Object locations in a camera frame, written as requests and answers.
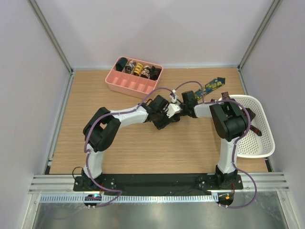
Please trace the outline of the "blue yellow floral tie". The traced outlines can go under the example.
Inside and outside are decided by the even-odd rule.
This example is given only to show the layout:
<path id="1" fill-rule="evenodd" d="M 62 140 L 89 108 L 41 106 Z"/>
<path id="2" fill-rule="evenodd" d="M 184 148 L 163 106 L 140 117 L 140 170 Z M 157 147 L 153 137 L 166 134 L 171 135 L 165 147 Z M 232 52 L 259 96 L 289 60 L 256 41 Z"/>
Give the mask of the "blue yellow floral tie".
<path id="1" fill-rule="evenodd" d="M 222 77 L 217 77 L 214 78 L 213 80 L 211 80 L 209 83 L 207 83 L 205 86 L 203 86 L 203 90 L 202 89 L 198 89 L 194 95 L 195 98 L 197 99 L 197 101 L 202 99 L 202 95 L 206 96 L 208 94 L 210 94 L 211 92 L 213 92 L 214 90 L 220 88 L 221 86 L 225 85 L 225 78 Z"/>

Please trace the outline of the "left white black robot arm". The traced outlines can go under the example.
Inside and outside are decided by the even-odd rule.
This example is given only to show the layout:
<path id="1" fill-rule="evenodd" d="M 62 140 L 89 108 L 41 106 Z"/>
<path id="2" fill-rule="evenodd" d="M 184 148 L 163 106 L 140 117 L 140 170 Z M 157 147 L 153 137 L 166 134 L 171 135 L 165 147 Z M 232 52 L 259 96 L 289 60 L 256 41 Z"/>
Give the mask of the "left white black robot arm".
<path id="1" fill-rule="evenodd" d="M 175 100 L 167 101 L 158 95 L 148 103 L 141 103 L 124 110 L 111 111 L 101 107 L 83 129 L 84 152 L 87 154 L 82 176 L 84 185 L 91 191 L 101 185 L 102 161 L 105 151 L 113 143 L 119 129 L 133 124 L 154 122 L 162 129 L 167 122 L 175 121 L 182 108 Z"/>

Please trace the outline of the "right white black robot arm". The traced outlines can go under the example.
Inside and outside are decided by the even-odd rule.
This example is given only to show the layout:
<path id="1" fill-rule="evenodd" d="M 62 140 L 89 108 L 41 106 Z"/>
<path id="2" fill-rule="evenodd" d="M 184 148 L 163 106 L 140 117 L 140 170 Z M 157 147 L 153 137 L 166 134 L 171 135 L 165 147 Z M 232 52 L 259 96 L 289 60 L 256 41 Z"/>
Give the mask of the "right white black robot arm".
<path id="1" fill-rule="evenodd" d="M 193 91 L 182 93 L 182 113 L 193 118 L 210 117 L 221 138 L 219 161 L 215 167 L 214 182 L 221 189 L 229 188 L 237 179 L 235 165 L 237 146 L 247 134 L 251 115 L 245 107 L 225 92 L 221 100 L 198 103 Z"/>

